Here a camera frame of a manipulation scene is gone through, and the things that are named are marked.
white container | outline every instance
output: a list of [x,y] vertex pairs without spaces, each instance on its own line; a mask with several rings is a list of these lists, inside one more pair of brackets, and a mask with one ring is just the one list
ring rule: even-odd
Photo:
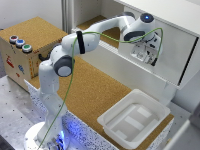
[[135,149],[169,113],[169,108],[135,89],[97,120],[105,133],[118,144],[126,149]]

cable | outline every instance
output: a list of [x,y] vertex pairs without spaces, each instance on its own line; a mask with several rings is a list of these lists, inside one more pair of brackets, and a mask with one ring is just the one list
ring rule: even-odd
[[[116,41],[116,42],[120,42],[120,43],[132,43],[132,42],[135,42],[135,41],[137,41],[137,40],[142,39],[143,37],[147,36],[148,34],[154,32],[154,31],[156,31],[156,30],[159,30],[159,29],[161,30],[161,42],[160,42],[159,50],[158,50],[157,55],[156,55],[156,59],[154,60],[154,63],[156,63],[156,61],[157,61],[157,59],[158,59],[158,57],[159,57],[160,48],[161,48],[162,40],[163,40],[163,29],[162,29],[162,28],[156,28],[156,29],[154,29],[154,30],[151,30],[150,32],[146,33],[145,35],[143,35],[143,36],[141,36],[141,37],[139,37],[139,38],[137,38],[137,39],[135,39],[135,40],[132,40],[132,41],[120,41],[120,40],[114,39],[114,38],[112,38],[112,37],[110,37],[110,36],[108,36],[108,35],[105,35],[105,34],[99,33],[99,32],[85,32],[85,33],[83,33],[83,35],[84,35],[84,34],[92,34],[92,33],[95,33],[95,34],[103,35],[103,36],[105,36],[105,37],[107,37],[107,38],[109,38],[109,39],[111,39],[111,40]],[[49,133],[49,131],[50,131],[51,127],[53,126],[55,120],[57,119],[58,115],[60,114],[60,112],[61,112],[61,110],[62,110],[62,108],[63,108],[63,106],[64,106],[64,104],[65,104],[67,95],[68,95],[68,93],[69,93],[69,90],[70,90],[70,87],[71,87],[71,84],[72,84],[72,80],[73,80],[73,76],[74,76],[74,61],[73,61],[73,60],[74,60],[74,46],[75,46],[76,41],[77,41],[77,37],[75,38],[74,43],[73,43],[73,49],[72,49],[72,75],[71,75],[71,79],[70,79],[70,83],[69,83],[67,92],[66,92],[66,94],[65,94],[65,98],[64,98],[64,100],[63,100],[63,103],[62,103],[62,106],[61,106],[60,110],[58,111],[56,117],[54,118],[53,122],[51,123],[49,129],[47,130],[47,133],[46,133],[45,136],[44,136],[44,139],[43,139],[42,142],[40,143],[40,146],[38,147],[37,150],[40,149],[40,147],[42,146],[44,140],[46,139],[46,136],[47,136],[47,134]]]

cardboard box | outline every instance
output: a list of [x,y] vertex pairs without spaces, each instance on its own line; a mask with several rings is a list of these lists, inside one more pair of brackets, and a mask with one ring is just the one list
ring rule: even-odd
[[[12,35],[25,40],[32,46],[32,53],[25,54],[22,49],[16,48],[9,42]],[[27,81],[38,75],[40,59],[38,54],[46,57],[53,46],[60,42],[67,33],[36,17],[15,26],[0,31],[0,51],[5,66],[6,74],[22,86],[25,90]]]

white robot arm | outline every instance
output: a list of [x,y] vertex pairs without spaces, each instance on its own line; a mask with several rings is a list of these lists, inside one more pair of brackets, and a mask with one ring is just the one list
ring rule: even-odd
[[[58,135],[61,135],[61,133],[63,132],[61,122],[62,116],[67,111],[66,105],[64,105],[64,107],[62,108],[55,123],[49,130],[49,133],[44,140],[45,134],[50,128],[63,103],[63,100],[57,94],[57,91],[59,89],[59,76],[67,77],[72,73],[72,50],[75,38],[77,37],[78,40],[74,45],[74,55],[84,54],[85,52],[95,50],[100,41],[99,34],[84,33],[102,33],[103,31],[114,27],[120,28],[124,41],[131,41],[155,29],[155,20],[153,16],[148,13],[142,14],[137,20],[135,20],[134,15],[130,12],[124,12],[114,18],[103,20],[101,22],[93,24],[83,32],[79,31],[77,33],[65,36],[62,39],[61,45],[56,46],[52,50],[49,60],[43,61],[40,64],[40,89],[38,90],[38,92],[41,101],[48,110],[45,124],[37,134],[37,141],[43,143],[43,147],[48,147],[49,149],[52,149],[50,148],[49,145],[51,144],[49,143],[52,143],[53,141],[55,143],[55,139],[57,139],[57,137],[59,137]],[[158,52],[161,38],[156,35],[155,32],[151,32],[147,36],[143,37],[141,40],[137,40],[135,42],[137,43],[141,41],[145,42],[148,47],[151,47],[152,49],[154,49],[154,51]],[[62,148],[60,149],[66,149],[67,142],[63,141],[63,143],[64,146],[62,146]]]

cork board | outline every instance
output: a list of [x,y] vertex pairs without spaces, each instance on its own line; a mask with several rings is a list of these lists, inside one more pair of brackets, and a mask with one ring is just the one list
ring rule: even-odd
[[[59,80],[58,95],[64,99],[70,77],[60,77]],[[36,88],[40,87],[38,77],[29,82]],[[120,150],[123,150],[123,148],[104,133],[102,126],[97,122],[97,118],[129,92],[131,92],[131,89],[128,87],[96,69],[80,57],[75,57],[74,79],[66,99],[66,105],[72,113]],[[165,118],[136,150],[145,150],[172,119],[172,115]]]
[[[99,21],[102,21],[106,19],[105,17],[103,16],[97,16],[89,21],[86,21],[80,25],[78,25],[77,27],[82,29],[82,30],[86,30],[87,28],[89,28],[92,24],[96,23],[96,22],[99,22]],[[106,34],[112,38],[115,38],[117,40],[120,39],[120,30],[119,28],[113,28],[113,29],[110,29],[110,30],[107,30],[107,31],[104,31],[103,34]],[[104,37],[104,36],[101,36],[101,40],[112,45],[113,47],[115,48],[118,48],[119,47],[119,43],[116,42],[116,41],[113,41],[107,37]]]
[[17,35],[19,39],[25,40],[26,44],[32,46],[33,51],[37,51],[50,43],[61,40],[67,33],[42,18],[35,17],[0,31],[0,37],[8,43],[12,35]]

